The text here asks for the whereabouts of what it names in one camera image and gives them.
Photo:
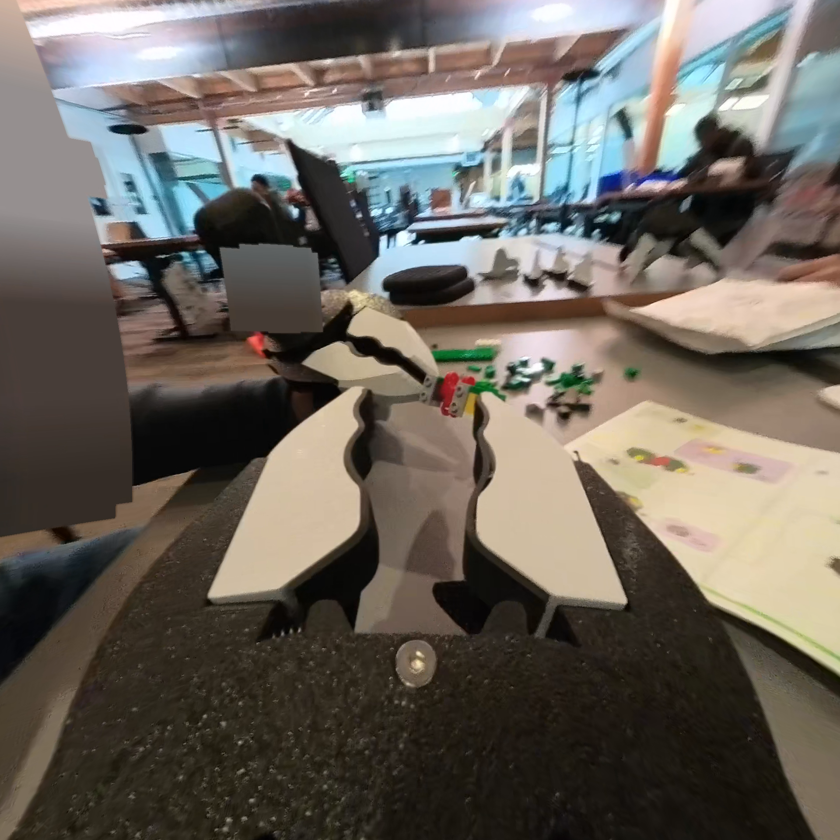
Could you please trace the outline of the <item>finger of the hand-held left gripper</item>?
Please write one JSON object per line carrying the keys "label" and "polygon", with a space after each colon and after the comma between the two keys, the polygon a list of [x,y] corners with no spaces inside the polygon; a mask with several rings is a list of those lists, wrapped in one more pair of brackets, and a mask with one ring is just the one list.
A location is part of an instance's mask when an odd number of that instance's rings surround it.
{"label": "finger of the hand-held left gripper", "polygon": [[421,343],[408,356],[396,352],[396,362],[383,362],[360,354],[348,343],[331,343],[310,353],[301,363],[346,391],[362,387],[387,403],[418,402],[426,378],[433,373],[432,351]]}
{"label": "finger of the hand-held left gripper", "polygon": [[347,340],[362,355],[399,367],[418,382],[438,377],[432,351],[408,322],[363,308],[352,317],[346,331]]}

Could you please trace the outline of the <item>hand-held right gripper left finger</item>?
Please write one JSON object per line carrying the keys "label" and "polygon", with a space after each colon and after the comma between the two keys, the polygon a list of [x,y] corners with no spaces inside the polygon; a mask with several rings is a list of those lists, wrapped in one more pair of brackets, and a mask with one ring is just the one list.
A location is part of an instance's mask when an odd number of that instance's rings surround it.
{"label": "hand-held right gripper left finger", "polygon": [[360,544],[371,503],[354,461],[372,393],[353,386],[297,425],[266,458],[206,594],[212,604],[271,602]]}

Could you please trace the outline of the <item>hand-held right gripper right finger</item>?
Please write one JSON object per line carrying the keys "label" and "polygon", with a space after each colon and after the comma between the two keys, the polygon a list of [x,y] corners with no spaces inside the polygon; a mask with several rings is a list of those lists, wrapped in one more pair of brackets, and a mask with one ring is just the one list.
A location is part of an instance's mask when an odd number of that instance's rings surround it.
{"label": "hand-held right gripper right finger", "polygon": [[523,606],[545,635],[560,610],[625,611],[628,597],[574,458],[497,396],[476,399],[465,581],[489,609]]}

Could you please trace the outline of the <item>small multicoloured brick assembly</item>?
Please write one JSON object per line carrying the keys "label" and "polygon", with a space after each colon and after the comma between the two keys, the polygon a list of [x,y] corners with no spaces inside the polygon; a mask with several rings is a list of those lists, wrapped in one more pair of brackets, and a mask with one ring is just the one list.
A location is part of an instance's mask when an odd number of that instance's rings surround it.
{"label": "small multicoloured brick assembly", "polygon": [[418,401],[436,408],[446,417],[473,416],[479,395],[492,394],[505,402],[507,396],[490,380],[478,381],[472,375],[449,372],[433,377],[428,375],[423,383]]}

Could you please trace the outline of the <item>person's left forearm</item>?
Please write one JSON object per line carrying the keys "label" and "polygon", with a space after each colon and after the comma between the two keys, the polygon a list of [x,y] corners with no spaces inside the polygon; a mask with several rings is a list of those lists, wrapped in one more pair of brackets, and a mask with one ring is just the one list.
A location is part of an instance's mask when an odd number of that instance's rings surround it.
{"label": "person's left forearm", "polygon": [[129,389],[132,484],[264,458],[312,413],[279,376]]}

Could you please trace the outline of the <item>grey desk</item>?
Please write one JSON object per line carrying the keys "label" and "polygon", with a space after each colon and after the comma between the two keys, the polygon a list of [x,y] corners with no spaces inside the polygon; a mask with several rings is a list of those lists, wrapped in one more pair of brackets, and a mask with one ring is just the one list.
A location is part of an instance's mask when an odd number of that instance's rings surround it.
{"label": "grey desk", "polygon": [[[838,415],[814,394],[838,369],[769,356],[700,356],[609,322],[578,319],[539,325],[437,329],[426,339],[456,346],[482,335],[501,337],[504,351],[587,361],[605,368],[589,416],[560,430],[563,440],[651,400],[730,427],[789,443],[835,450]],[[32,801],[53,756],[70,703],[120,607],[143,573],[211,510],[241,467],[197,471],[135,491],[128,520],[164,501],[101,582],[47,636],[2,689],[2,838],[9,838]],[[793,792],[817,838],[838,838],[838,678],[750,623],[716,612],[738,650],[768,717]]]}

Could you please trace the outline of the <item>black round cushion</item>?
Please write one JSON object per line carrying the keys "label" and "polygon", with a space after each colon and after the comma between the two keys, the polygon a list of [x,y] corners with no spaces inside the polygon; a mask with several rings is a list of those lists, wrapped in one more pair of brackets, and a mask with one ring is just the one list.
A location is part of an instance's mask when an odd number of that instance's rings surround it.
{"label": "black round cushion", "polygon": [[422,296],[447,291],[465,280],[470,277],[464,266],[418,266],[392,273],[381,287],[390,296]]}
{"label": "black round cushion", "polygon": [[470,277],[439,289],[406,290],[403,287],[389,292],[391,303],[397,307],[437,307],[458,301],[475,291],[476,283]]}

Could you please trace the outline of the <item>black tilted panel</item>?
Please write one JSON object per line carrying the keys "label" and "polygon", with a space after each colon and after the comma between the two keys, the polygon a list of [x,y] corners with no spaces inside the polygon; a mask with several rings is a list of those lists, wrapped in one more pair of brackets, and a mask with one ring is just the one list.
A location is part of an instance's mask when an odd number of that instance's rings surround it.
{"label": "black tilted panel", "polygon": [[291,140],[287,152],[297,170],[297,179],[343,278],[352,283],[368,270],[380,254],[380,231],[362,196],[348,186],[340,168],[331,160],[313,154]]}

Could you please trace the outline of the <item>grey table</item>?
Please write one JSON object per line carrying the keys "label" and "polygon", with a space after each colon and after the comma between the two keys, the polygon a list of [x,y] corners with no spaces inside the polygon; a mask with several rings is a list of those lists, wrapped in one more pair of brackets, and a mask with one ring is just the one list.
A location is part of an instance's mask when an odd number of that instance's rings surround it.
{"label": "grey table", "polygon": [[[489,280],[484,274],[491,268],[499,249],[518,263],[521,270],[532,268],[536,255],[547,265],[562,251],[570,267],[583,258],[591,261],[592,284],[589,290],[570,287],[565,280],[545,279],[537,287],[524,282],[521,275],[508,280]],[[594,303],[601,299],[660,299],[679,294],[699,285],[684,262],[666,256],[657,260],[645,273],[630,280],[618,264],[619,248],[590,239],[560,234],[509,238],[465,238],[451,243],[411,245],[384,251],[347,287],[386,297],[385,278],[399,270],[426,266],[457,265],[467,268],[476,283],[467,296],[453,302],[454,307],[479,307],[515,303],[541,305],[561,302]]]}

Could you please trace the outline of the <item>pile of green bricks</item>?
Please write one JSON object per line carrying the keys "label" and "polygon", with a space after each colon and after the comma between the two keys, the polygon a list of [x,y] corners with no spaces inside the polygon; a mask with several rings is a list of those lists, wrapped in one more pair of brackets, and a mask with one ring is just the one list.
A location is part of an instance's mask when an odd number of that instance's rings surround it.
{"label": "pile of green bricks", "polygon": [[594,363],[562,364],[546,355],[520,356],[504,365],[487,365],[475,390],[495,396],[530,421],[564,426],[603,413],[608,408],[608,386],[635,384],[642,372],[636,364],[609,372]]}

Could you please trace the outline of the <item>pale green instruction booklet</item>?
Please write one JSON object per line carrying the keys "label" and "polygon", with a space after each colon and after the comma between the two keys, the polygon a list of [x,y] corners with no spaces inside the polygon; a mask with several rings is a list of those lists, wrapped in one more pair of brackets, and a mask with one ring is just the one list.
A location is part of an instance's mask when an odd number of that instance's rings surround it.
{"label": "pale green instruction booklet", "polygon": [[566,444],[709,603],[839,674],[839,455],[642,402]]}

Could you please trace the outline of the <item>wooden table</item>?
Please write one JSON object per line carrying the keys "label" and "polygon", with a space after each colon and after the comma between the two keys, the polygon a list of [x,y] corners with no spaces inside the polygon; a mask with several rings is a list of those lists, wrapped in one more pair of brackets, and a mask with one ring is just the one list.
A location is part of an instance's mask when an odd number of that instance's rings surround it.
{"label": "wooden table", "polygon": [[160,333],[155,338],[157,342],[209,340],[223,331],[221,312],[218,309],[214,310],[209,322],[199,321],[189,325],[164,284],[165,271],[174,259],[203,250],[199,238],[194,235],[136,238],[101,245],[102,255],[108,264],[136,262],[145,269],[152,291],[163,302],[173,324],[168,333]]}

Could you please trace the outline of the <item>person's leg in jeans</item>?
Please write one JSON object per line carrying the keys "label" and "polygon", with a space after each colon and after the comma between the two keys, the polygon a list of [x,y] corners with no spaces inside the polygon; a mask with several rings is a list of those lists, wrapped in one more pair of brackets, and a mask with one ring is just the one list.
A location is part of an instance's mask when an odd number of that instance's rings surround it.
{"label": "person's leg in jeans", "polygon": [[1,562],[1,680],[14,672],[142,530],[125,528]]}

